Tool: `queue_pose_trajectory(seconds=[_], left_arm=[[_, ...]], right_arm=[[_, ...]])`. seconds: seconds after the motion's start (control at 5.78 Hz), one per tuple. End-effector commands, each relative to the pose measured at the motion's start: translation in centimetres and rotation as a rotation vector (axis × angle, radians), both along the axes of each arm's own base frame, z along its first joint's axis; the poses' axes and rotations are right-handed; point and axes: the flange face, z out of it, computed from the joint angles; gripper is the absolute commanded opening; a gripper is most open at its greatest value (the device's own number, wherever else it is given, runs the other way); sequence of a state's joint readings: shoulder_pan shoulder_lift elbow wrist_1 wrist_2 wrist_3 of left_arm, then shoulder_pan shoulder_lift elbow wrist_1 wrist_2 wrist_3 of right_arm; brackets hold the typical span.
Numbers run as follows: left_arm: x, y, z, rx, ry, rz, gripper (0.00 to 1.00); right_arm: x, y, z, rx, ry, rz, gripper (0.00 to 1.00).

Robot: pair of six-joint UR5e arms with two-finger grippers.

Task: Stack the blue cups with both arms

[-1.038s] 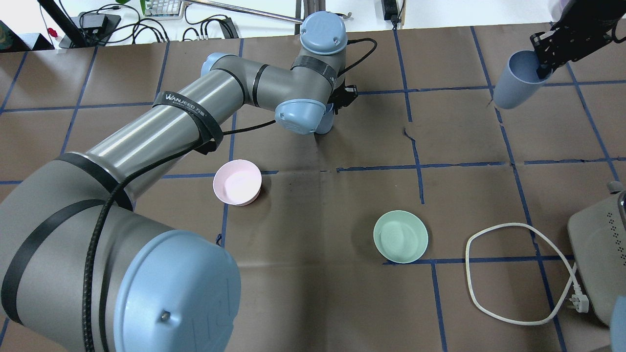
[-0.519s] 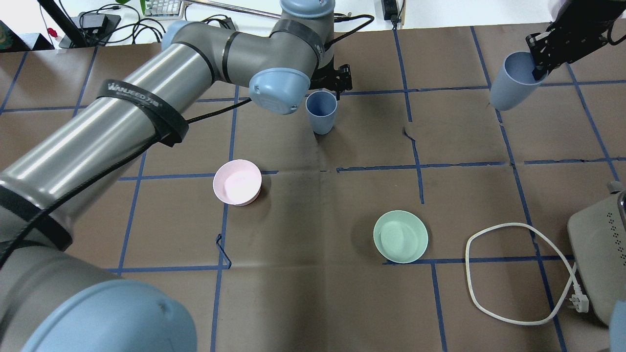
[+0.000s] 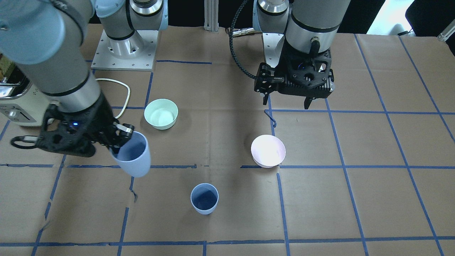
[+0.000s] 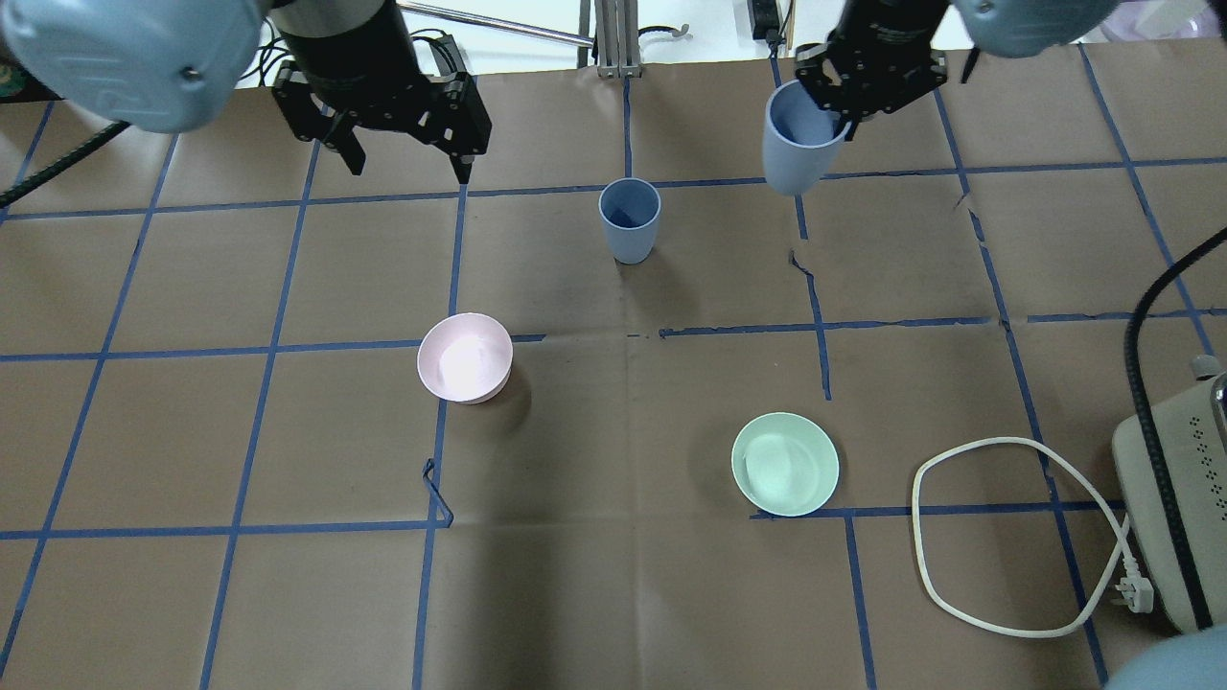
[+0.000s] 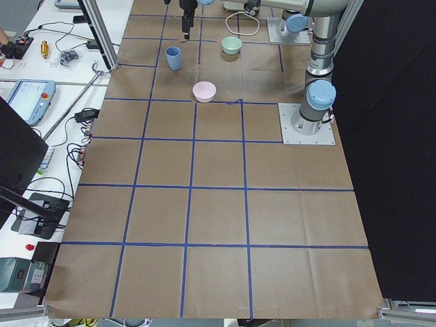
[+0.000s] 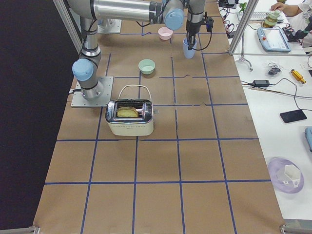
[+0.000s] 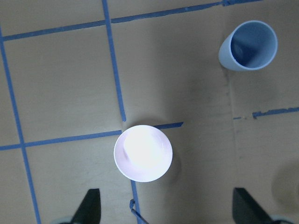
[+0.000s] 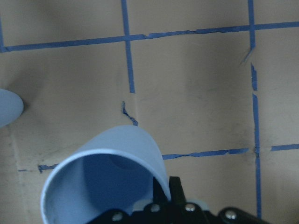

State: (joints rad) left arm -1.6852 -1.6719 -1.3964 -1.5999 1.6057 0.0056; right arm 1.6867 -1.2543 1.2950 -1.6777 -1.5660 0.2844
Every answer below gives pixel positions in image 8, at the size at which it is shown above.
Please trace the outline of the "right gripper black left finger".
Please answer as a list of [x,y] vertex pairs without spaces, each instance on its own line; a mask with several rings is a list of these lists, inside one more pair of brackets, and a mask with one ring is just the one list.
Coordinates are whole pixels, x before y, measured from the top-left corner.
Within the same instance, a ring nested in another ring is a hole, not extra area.
[[170,202],[158,180],[153,177],[153,203],[169,204]]

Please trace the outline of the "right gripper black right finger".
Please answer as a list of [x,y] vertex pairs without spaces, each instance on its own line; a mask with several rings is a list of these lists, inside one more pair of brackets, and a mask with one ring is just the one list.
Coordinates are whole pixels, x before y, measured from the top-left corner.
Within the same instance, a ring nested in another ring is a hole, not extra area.
[[181,180],[178,176],[170,176],[169,188],[171,193],[171,201],[173,203],[186,203]]

